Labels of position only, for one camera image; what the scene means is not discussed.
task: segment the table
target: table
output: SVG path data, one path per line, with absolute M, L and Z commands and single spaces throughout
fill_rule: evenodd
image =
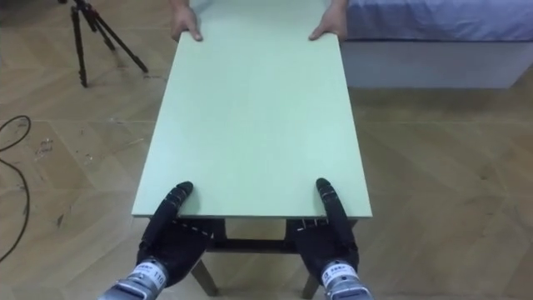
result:
M 348 217 L 368 218 L 356 130 L 336 37 L 307 40 L 322 0 L 192 2 L 203 42 L 182 34 L 132 209 L 151 216 L 177 183 L 185 217 L 216 218 L 211 252 L 295 253 L 281 241 L 227 239 L 225 218 L 323 218 L 315 181 Z M 217 288 L 199 262 L 192 274 Z M 309 279 L 304 296 L 316 291 Z

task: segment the wooden floor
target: wooden floor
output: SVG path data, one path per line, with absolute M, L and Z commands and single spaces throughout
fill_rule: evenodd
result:
M 146 226 L 130 209 L 176 47 L 168 4 L 92 3 L 148 76 L 83 24 L 84 89 L 68 6 L 0 4 L 0 120 L 34 120 L 30 137 L 2 153 L 32 189 L 27 233 L 0 264 L 2 300 L 95 299 L 132 269 Z M 507 91 L 351 90 L 351 99 L 375 214 L 356 228 L 360 271 L 376 299 L 532 299 L 533 70 Z M 20 134 L 10 129 L 0 144 Z M 17 176 L 0 167 L 0 253 L 23 204 Z M 230 228 L 278 238 L 282 226 Z M 306 279 L 295 256 L 205 261 L 225 299 L 297 299 Z M 160 297 L 204 298 L 191 277 Z

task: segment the tripod leg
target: tripod leg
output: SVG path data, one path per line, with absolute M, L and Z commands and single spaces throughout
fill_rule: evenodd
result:
M 83 43 L 82 43 L 82 31 L 80 30 L 80 16 L 77 7 L 71 8 L 71 19 L 74 28 L 74 40 L 76 42 L 77 60 L 80 64 L 80 81 L 82 85 L 87 87 L 87 71 L 85 70 L 85 61 L 83 60 Z
M 100 34 L 102 34 L 103 42 L 106 43 L 106 45 L 109 48 L 109 50 L 116 51 L 117 49 L 115 48 L 115 45 L 113 44 L 113 42 L 111 42 L 111 39 L 109 39 L 109 37 L 107 36 L 107 33 L 102 29 L 102 26 L 100 25 L 100 23 L 98 23 L 98 21 L 96 21 L 94 23 L 94 26 L 97 28 L 97 30 L 100 32 Z
M 102 19 L 102 17 L 100 17 L 100 15 L 96 11 L 94 12 L 94 18 L 95 18 L 96 23 L 99 23 L 100 25 L 102 25 L 102 27 L 109 33 L 109 35 L 111 35 L 115 39 L 115 41 L 117 41 L 120 47 L 124 49 L 124 51 L 127 53 L 127 55 L 129 55 L 129 57 L 133 60 L 133 62 L 135 62 L 135 64 L 138 65 L 138 67 L 143 72 L 148 73 L 147 66 L 144 65 L 144 63 L 141 61 L 139 57 L 133 54 L 132 50 L 130 50 L 126 46 L 126 44 L 118 37 L 118 35 L 116 35 L 116 33 L 109 27 L 109 25 L 107 25 L 107 23 Z
M 91 28 L 91 31 L 95 33 L 97 31 L 97 27 L 94 26 L 94 23 L 95 23 L 94 16 L 92 16 L 89 13 L 88 8 L 86 6 L 78 4 L 77 5 L 77 10 L 79 12 L 82 12 L 82 15 L 85 18 L 85 21 L 87 21 L 87 25 L 89 25 L 89 27 Z

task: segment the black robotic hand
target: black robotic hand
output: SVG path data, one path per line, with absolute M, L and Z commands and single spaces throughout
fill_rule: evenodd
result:
M 193 189 L 183 182 L 165 197 L 142 235 L 137 264 L 155 259 L 167 271 L 170 287 L 179 283 L 196 265 L 212 237 L 212 220 L 178 217 L 179 208 Z
M 287 221 L 296 249 L 309 273 L 323 284 L 322 273 L 335 261 L 349 263 L 356 271 L 359 252 L 342 204 L 331 186 L 323 178 L 316 188 L 326 209 L 327 219 Z

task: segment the silver robotic arm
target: silver robotic arm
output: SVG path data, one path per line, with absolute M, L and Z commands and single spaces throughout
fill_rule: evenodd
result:
M 155 259 L 148 259 L 126 278 L 117 281 L 98 300 L 156 300 L 167 285 L 167 278 L 165 267 Z M 326 289 L 326 300 L 373 300 L 348 262 L 330 262 L 321 280 Z
M 156 259 L 141 262 L 98 300 L 155 300 L 167 285 L 168 273 Z

